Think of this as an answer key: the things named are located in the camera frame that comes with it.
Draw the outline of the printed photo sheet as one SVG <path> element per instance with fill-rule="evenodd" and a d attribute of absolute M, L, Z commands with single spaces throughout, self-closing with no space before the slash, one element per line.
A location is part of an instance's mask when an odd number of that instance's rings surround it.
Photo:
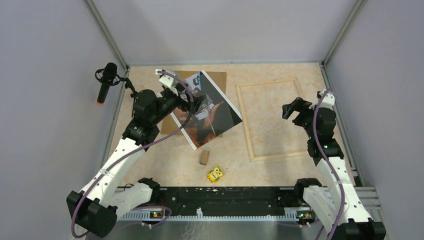
<path fill-rule="evenodd" d="M 206 95 L 200 109 L 191 115 L 181 130 L 193 150 L 221 137 L 243 121 L 240 111 L 215 84 L 207 71 L 198 71 L 182 81 L 192 93 Z"/>

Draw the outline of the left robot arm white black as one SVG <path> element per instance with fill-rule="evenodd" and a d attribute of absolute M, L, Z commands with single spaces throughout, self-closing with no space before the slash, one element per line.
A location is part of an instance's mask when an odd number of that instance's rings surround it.
<path fill-rule="evenodd" d="M 205 95 L 190 96 L 187 91 L 173 93 L 169 89 L 157 96 L 150 89 L 133 93 L 132 119 L 118 145 L 103 167 L 80 191 L 71 191 L 66 203 L 71 216 L 71 233 L 79 239 L 76 226 L 100 238 L 107 236 L 117 220 L 132 209 L 160 202 L 160 184 L 152 178 L 142 178 L 128 190 L 116 193 L 124 176 L 147 150 L 159 143 L 157 124 L 175 109 L 194 114 Z"/>

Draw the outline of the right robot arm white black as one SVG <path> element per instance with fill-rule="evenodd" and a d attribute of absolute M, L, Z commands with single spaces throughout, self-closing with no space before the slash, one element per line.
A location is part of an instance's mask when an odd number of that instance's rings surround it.
<path fill-rule="evenodd" d="M 294 112 L 298 115 L 292 122 L 305 130 L 308 154 L 326 185 L 323 187 L 315 178 L 298 179 L 294 202 L 312 208 L 328 240 L 383 240 L 386 228 L 364 207 L 348 174 L 343 151 L 334 138 L 336 113 L 301 97 L 282 106 L 282 118 L 287 120 Z"/>

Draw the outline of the light wooden picture frame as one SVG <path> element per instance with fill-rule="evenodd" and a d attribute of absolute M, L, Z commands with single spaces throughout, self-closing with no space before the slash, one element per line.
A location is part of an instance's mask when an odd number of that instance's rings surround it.
<path fill-rule="evenodd" d="M 252 162 L 307 155 L 300 131 L 282 119 L 282 106 L 302 96 L 297 78 L 241 83 L 236 93 Z"/>

